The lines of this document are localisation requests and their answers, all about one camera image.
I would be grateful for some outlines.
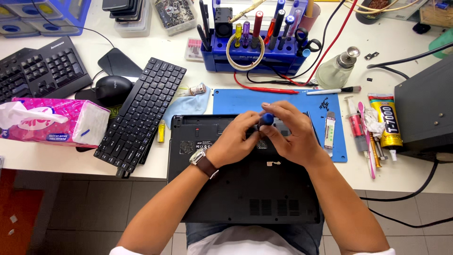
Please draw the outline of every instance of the microfiber cloth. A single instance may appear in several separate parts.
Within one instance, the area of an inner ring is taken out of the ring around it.
[[[211,88],[206,86],[206,92],[193,97],[181,97],[174,101],[165,111],[164,120],[167,127],[171,128],[173,115],[203,114],[207,108],[207,101]]]

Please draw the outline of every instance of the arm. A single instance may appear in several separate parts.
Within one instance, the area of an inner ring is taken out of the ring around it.
[[[220,168],[245,158],[260,137],[255,132],[246,139],[246,130],[259,118],[251,111],[238,115],[206,152],[209,161]],[[189,165],[135,215],[116,246],[141,254],[160,254],[208,180],[197,166]]]
[[[318,145],[310,119],[287,101],[263,103],[262,107],[291,130],[285,138],[273,126],[260,127],[281,156],[307,169],[341,254],[388,250],[381,226]]]

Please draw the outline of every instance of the tissue box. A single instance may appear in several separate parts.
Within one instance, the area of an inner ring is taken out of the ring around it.
[[[53,145],[97,148],[107,128],[110,111],[87,100],[52,98],[13,98],[27,111],[39,114],[58,114],[67,118],[64,123],[37,118],[24,118],[20,124],[1,131],[5,139],[24,142],[43,142]]]

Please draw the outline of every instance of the wristwatch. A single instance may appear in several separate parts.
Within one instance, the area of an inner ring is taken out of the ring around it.
[[[214,176],[219,172],[219,170],[206,158],[206,149],[198,149],[189,159],[190,163],[200,168],[209,179],[214,178]]]

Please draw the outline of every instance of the tiled floor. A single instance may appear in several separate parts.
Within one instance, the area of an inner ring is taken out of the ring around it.
[[[127,224],[165,181],[63,174],[45,235],[43,254],[108,254]],[[402,192],[356,191],[359,196],[391,198]],[[453,215],[453,194],[420,194],[398,202],[363,201],[371,209],[420,225]],[[453,223],[413,229],[376,216],[397,255],[453,255]],[[164,255],[186,254],[186,228],[180,224]],[[339,255],[324,224],[321,255]]]

